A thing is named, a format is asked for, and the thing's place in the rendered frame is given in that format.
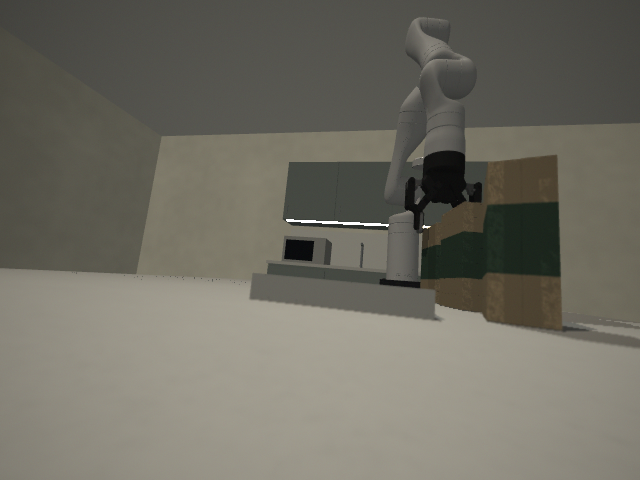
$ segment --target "wall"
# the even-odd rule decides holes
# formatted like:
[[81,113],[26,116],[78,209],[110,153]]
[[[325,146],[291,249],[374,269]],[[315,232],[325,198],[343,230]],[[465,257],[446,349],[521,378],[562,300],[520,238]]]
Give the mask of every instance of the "wall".
[[0,268],[135,273],[160,136],[0,29]]
[[[466,138],[468,161],[558,155],[563,311],[640,320],[640,124],[472,128]],[[282,213],[288,162],[388,162],[394,139],[394,131],[163,137],[138,273],[249,280],[280,260],[285,235],[341,238],[332,263],[346,266],[359,265],[363,242],[363,266],[384,269],[383,232],[291,227]]]

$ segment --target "microwave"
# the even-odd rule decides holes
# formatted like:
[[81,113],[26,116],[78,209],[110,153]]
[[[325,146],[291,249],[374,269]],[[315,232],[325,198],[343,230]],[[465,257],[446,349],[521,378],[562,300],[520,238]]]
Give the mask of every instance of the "microwave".
[[282,260],[285,262],[331,264],[331,242],[326,238],[284,237]]

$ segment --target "ceiling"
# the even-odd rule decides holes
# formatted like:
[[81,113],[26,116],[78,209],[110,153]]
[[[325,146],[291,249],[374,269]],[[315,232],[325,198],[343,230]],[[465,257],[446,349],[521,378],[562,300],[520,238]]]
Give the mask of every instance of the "ceiling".
[[394,130],[416,17],[477,67],[467,127],[640,123],[640,2],[2,3],[0,27],[163,136]]

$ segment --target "side wall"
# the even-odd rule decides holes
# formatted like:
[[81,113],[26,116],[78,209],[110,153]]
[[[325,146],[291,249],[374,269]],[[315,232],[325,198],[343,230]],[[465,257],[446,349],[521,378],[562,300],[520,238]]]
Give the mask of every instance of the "side wall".
[[[639,321],[640,124],[477,128],[466,137],[471,162],[558,155],[562,309]],[[285,235],[328,238],[334,265],[358,266],[362,242],[363,267],[384,269],[384,232],[291,227],[282,212],[290,161],[388,162],[394,139],[394,131],[163,137],[138,273],[250,280],[280,260]]]
[[135,273],[159,147],[0,29],[0,268]]

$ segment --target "black microwave window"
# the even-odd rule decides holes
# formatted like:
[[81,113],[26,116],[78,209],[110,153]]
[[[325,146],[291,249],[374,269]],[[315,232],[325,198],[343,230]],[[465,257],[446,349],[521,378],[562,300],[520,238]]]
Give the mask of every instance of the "black microwave window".
[[313,260],[313,240],[287,240],[284,247],[285,260]]

